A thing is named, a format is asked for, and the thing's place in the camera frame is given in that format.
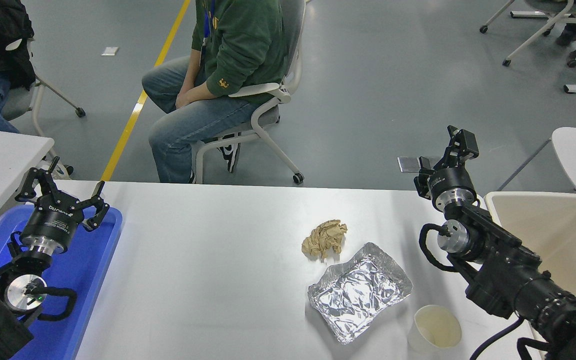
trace lanyard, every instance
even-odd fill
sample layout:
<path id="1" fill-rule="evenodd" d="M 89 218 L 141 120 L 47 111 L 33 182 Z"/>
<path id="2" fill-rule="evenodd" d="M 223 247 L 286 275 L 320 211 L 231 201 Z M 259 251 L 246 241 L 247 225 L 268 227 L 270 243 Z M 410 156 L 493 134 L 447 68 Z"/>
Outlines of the lanyard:
<path id="1" fill-rule="evenodd" d="M 206 55 L 206 45 L 208 45 L 208 38 L 211 36 L 213 30 L 213 19 L 215 18 L 215 0 L 212 0 L 210 5 L 210 12 L 206 10 L 206 2 L 203 2 L 203 43 L 201 44 L 201 58 L 200 63 L 204 63 L 204 57 Z"/>
<path id="2" fill-rule="evenodd" d="M 213 32 L 211 27 L 213 25 L 213 19 L 215 18 L 215 0 L 212 0 L 210 5 L 210 11 L 206 10 L 206 3 L 204 2 L 203 7 L 203 38 L 208 38 Z"/>

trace office chair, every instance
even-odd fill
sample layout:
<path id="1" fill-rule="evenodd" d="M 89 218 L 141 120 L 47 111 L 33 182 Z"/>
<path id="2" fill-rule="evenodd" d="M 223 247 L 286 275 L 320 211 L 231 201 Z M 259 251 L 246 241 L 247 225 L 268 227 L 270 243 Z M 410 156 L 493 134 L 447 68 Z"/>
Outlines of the office chair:
<path id="1" fill-rule="evenodd" d="M 301 38 L 304 29 L 306 14 L 306 0 L 280 0 L 283 14 L 283 29 L 288 40 L 288 70 L 281 83 L 269 82 L 244 86 L 238 92 L 230 95 L 231 98 L 268 93 L 274 97 L 254 110 L 250 122 L 235 126 L 216 135 L 216 140 L 201 146 L 195 157 L 195 180 L 202 184 L 204 179 L 204 154 L 211 149 L 226 147 L 232 144 L 244 143 L 261 139 L 294 173 L 295 184 L 304 182 L 304 175 L 288 158 L 281 148 L 270 138 L 265 127 L 279 123 L 279 104 L 288 104 L 292 94 L 295 93 L 302 77 Z"/>
<path id="2" fill-rule="evenodd" d="M 498 16 L 505 11 L 510 4 L 514 3 L 515 0 L 508 0 L 499 9 L 494 15 L 486 21 L 480 28 L 479 32 L 482 34 L 486 34 L 488 31 L 489 25 L 496 19 Z M 551 30 L 555 27 L 557 23 L 576 23 L 576 4 L 574 0 L 567 0 L 567 2 L 555 2 L 551 0 L 525 0 L 528 6 L 532 7 L 533 9 L 537 10 L 538 12 L 542 12 L 548 18 L 546 24 L 544 24 L 535 34 L 529 37 L 524 43 L 519 45 L 514 51 L 510 53 L 510 55 L 506 56 L 503 60 L 503 66 L 510 66 L 510 62 L 512 59 L 517 55 L 517 53 L 523 48 L 526 48 L 528 45 L 534 43 L 540 35 L 547 37 L 551 34 Z M 570 59 L 567 61 L 567 66 L 569 68 L 574 68 L 576 66 L 576 57 L 574 59 Z"/>
<path id="3" fill-rule="evenodd" d="M 27 41 L 28 53 L 30 57 L 33 57 L 33 53 L 30 50 L 30 42 L 34 41 L 34 39 L 30 38 Z M 16 50 L 22 44 L 22 39 L 18 39 L 10 43 L 6 46 L 7 51 Z M 82 107 L 75 105 L 73 101 L 71 101 L 64 93 L 56 89 L 52 84 L 47 82 L 45 79 L 41 78 L 39 75 L 35 74 L 36 80 L 34 84 L 30 85 L 30 89 L 26 89 L 25 87 L 21 86 L 18 88 L 10 89 L 8 93 L 8 98 L 6 104 L 4 105 L 3 109 L 1 110 L 1 115 L 7 121 L 14 120 L 27 112 L 31 112 L 32 114 L 32 125 L 34 129 L 41 137 L 47 137 L 41 127 L 39 126 L 39 110 L 41 109 L 42 100 L 44 98 L 44 91 L 46 88 L 50 89 L 50 91 L 54 92 L 57 96 L 62 98 L 66 103 L 71 105 L 75 109 L 75 114 L 78 117 L 86 116 L 86 111 L 82 109 Z M 50 155 L 52 157 L 56 157 L 57 153 L 55 152 L 54 148 L 50 149 Z M 68 179 L 68 175 L 72 174 L 74 168 L 70 165 L 57 164 L 57 177 L 61 175 L 62 179 Z"/>

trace paper cup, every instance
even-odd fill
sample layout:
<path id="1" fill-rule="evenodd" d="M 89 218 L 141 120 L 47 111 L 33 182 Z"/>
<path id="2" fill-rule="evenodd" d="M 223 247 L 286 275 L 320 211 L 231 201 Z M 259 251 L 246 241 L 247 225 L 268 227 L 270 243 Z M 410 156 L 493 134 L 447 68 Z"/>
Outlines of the paper cup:
<path id="1" fill-rule="evenodd" d="M 426 305 L 417 310 L 407 337 L 410 347 L 422 354 L 454 347 L 461 339 L 459 320 L 439 305 Z"/>

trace green hoodie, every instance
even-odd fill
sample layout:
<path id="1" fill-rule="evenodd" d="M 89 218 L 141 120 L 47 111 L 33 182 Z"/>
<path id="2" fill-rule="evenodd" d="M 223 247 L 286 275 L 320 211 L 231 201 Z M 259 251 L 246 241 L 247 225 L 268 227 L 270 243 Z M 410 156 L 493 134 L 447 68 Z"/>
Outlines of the green hoodie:
<path id="1" fill-rule="evenodd" d="M 288 50 L 279 0 L 195 0 L 197 23 L 192 48 L 202 50 L 204 19 L 210 14 L 203 68 L 206 85 L 214 96 L 228 96 L 240 88 L 279 83 L 286 73 Z M 265 103 L 272 95 L 245 96 Z"/>

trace aluminum foil tray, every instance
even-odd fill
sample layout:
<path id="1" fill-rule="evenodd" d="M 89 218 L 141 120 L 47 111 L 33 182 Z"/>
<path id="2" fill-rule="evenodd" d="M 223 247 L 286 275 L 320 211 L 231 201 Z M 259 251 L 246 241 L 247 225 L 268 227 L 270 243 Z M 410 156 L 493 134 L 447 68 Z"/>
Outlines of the aluminum foil tray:
<path id="1" fill-rule="evenodd" d="M 321 280 L 308 287 L 308 300 L 336 339 L 349 344 L 382 310 L 411 291 L 402 267 L 379 246 L 366 243 L 348 262 L 328 267 Z"/>

